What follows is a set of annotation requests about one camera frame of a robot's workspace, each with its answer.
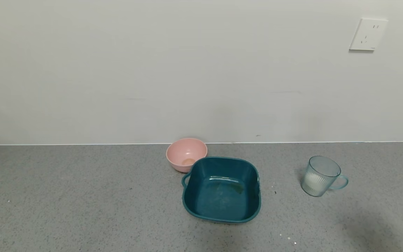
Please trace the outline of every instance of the speckled countertop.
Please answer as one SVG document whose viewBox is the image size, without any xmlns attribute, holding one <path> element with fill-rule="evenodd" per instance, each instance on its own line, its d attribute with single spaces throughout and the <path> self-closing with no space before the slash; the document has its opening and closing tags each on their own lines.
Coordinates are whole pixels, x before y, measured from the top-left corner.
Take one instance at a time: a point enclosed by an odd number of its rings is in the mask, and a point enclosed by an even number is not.
<svg viewBox="0 0 403 252">
<path fill-rule="evenodd" d="M 261 212 L 243 225 L 189 215 L 166 148 L 0 146 L 0 252 L 403 251 L 403 143 L 209 145 L 259 171 Z M 349 185 L 304 193 L 314 155 Z"/>
</svg>

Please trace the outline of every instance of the milk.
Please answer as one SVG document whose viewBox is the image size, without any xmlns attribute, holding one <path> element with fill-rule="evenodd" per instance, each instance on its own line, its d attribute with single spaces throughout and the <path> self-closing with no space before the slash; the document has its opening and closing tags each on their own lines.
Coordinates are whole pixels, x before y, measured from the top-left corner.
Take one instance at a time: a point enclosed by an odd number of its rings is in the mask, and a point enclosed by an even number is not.
<svg viewBox="0 0 403 252">
<path fill-rule="evenodd" d="M 329 188 L 329 183 L 329 179 L 324 179 L 323 177 L 309 171 L 304 176 L 301 186 L 306 193 L 318 196 L 319 194 L 322 194 L 324 190 Z"/>
</svg>

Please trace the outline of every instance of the basin handle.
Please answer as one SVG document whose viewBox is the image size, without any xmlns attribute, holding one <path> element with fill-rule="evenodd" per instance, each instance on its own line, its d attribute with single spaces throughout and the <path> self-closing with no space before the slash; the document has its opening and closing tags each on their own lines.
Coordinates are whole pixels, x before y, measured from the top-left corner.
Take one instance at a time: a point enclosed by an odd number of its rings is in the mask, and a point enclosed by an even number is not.
<svg viewBox="0 0 403 252">
<path fill-rule="evenodd" d="M 185 182 L 185 180 L 191 175 L 191 172 L 186 174 L 182 179 L 181 179 L 181 184 L 183 185 L 183 188 L 186 190 L 186 187 L 188 186 Z"/>
</svg>

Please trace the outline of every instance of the cup handle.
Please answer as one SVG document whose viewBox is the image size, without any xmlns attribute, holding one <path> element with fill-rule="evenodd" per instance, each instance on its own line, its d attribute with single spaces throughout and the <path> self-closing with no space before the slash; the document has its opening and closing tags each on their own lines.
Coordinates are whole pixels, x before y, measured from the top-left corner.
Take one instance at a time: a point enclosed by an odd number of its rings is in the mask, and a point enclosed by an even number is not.
<svg viewBox="0 0 403 252">
<path fill-rule="evenodd" d="M 186 190 L 186 187 L 188 186 L 185 182 L 185 180 L 191 175 L 191 172 L 186 174 L 182 179 L 181 179 L 181 184 L 183 185 L 184 190 Z"/>
<path fill-rule="evenodd" d="M 339 187 L 333 187 L 333 186 L 331 186 L 329 189 L 338 190 L 338 189 L 342 189 L 342 188 L 344 188 L 345 186 L 347 186 L 347 184 L 349 183 L 349 179 L 348 179 L 345 175 L 342 175 L 342 174 L 340 174 L 338 177 L 341 177 L 342 179 L 345 179 L 346 182 L 344 182 L 344 184 L 341 185 L 341 186 L 339 186 Z"/>
</svg>

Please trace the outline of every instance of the wall outlet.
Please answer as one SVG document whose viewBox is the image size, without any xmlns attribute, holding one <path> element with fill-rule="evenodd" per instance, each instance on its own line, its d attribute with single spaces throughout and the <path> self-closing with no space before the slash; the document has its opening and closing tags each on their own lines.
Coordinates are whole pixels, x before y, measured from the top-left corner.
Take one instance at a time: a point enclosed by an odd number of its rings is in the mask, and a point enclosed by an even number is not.
<svg viewBox="0 0 403 252">
<path fill-rule="evenodd" d="M 360 19 L 350 50 L 374 51 L 382 39 L 388 20 Z"/>
</svg>

